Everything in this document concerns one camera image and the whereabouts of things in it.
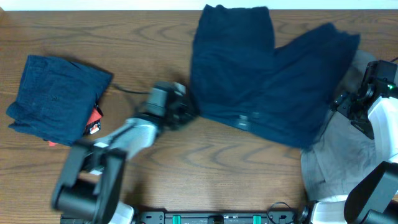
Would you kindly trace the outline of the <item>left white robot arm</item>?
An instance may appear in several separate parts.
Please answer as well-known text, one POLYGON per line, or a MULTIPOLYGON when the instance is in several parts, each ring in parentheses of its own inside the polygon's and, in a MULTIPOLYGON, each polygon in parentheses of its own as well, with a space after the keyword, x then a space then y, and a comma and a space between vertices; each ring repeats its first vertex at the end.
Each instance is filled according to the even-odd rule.
POLYGON ((179 83, 156 82, 144 108, 111 134, 76 141, 52 195, 60 223, 134 223, 134 209, 119 199, 126 161, 151 147, 163 130, 178 130, 197 115, 179 83))

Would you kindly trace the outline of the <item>grey shorts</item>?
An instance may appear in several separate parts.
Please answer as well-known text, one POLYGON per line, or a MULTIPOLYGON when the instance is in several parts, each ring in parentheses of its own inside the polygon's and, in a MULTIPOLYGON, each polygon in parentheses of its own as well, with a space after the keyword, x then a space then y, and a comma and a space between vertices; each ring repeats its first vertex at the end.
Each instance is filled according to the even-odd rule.
MULTIPOLYGON (((334 99, 343 92, 357 93, 367 64, 377 61, 358 50, 348 71, 335 91, 334 99)), ((341 113, 330 110, 314 144, 301 154, 301 171, 310 201, 339 202, 381 162, 397 162, 397 85, 382 80, 376 87, 368 109, 374 139, 369 139, 349 123, 341 113)))

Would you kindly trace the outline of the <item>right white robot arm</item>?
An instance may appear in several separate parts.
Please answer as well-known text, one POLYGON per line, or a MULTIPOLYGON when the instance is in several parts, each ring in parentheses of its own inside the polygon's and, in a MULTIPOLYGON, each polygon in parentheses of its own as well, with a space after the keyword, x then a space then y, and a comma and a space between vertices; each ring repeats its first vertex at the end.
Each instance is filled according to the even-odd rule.
POLYGON ((397 223, 397 87, 377 87, 349 106, 367 118, 368 138, 339 112, 302 156, 302 174, 316 202, 310 223, 397 223))

